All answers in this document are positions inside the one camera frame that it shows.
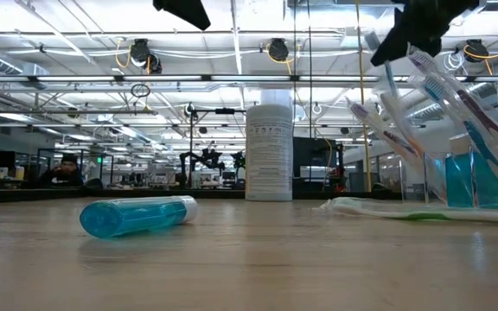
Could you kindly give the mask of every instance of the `white cylindrical container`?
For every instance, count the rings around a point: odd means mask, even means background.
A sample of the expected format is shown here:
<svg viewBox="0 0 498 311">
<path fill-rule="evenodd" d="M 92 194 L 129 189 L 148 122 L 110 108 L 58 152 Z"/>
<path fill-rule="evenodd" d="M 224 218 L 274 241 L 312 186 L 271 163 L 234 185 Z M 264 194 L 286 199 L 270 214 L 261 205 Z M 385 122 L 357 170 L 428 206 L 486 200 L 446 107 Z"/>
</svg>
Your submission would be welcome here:
<svg viewBox="0 0 498 311">
<path fill-rule="evenodd" d="M 283 105 L 247 111 L 246 200 L 291 200 L 293 116 Z"/>
</svg>

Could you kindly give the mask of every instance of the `blue liquid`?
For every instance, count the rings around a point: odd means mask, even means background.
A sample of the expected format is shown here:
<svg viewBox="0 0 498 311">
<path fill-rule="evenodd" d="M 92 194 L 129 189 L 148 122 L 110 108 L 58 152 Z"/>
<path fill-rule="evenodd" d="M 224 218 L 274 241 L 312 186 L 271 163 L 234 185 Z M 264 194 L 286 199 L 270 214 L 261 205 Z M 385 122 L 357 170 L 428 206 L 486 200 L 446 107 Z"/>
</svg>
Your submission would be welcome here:
<svg viewBox="0 0 498 311">
<path fill-rule="evenodd" d="M 471 163 L 474 163 L 476 195 L 481 208 L 498 208 L 498 178 L 487 161 L 477 152 L 447 157 L 445 174 L 447 178 L 447 199 L 451 207 L 473 207 Z"/>
<path fill-rule="evenodd" d="M 181 224 L 187 212 L 174 198 L 101 200 L 84 208 L 80 223 L 94 237 L 112 238 Z"/>
</svg>

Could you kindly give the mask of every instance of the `table surface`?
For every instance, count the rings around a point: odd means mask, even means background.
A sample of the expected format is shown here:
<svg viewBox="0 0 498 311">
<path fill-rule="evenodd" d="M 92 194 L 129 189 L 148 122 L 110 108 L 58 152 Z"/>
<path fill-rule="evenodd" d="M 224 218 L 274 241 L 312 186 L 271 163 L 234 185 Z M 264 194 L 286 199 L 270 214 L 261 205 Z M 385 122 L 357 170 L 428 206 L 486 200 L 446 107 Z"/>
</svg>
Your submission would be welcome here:
<svg viewBox="0 0 498 311">
<path fill-rule="evenodd" d="M 200 200 L 192 225 L 100 240 L 92 200 L 0 204 L 0 310 L 498 310 L 498 225 Z"/>
</svg>

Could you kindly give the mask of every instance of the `man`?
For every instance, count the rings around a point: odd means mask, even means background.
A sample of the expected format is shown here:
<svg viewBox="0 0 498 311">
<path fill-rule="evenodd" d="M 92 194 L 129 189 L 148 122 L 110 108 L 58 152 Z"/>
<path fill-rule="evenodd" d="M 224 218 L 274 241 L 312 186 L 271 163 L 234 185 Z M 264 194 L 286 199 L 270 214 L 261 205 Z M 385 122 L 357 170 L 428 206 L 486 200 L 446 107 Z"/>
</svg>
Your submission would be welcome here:
<svg viewBox="0 0 498 311">
<path fill-rule="evenodd" d="M 48 169 L 38 180 L 38 187 L 80 187 L 84 185 L 76 155 L 64 154 L 61 164 Z"/>
</svg>

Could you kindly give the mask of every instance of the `wooden table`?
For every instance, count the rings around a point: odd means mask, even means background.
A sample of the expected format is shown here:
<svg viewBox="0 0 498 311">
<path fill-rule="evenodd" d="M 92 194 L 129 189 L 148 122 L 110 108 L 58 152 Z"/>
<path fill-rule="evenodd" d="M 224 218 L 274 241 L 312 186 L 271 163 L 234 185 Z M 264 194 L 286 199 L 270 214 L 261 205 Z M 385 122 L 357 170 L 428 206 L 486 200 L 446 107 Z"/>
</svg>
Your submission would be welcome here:
<svg viewBox="0 0 498 311">
<path fill-rule="evenodd" d="M 110 241 L 80 227 L 90 201 L 0 204 L 0 310 L 498 310 L 498 225 L 200 200 Z"/>
</svg>

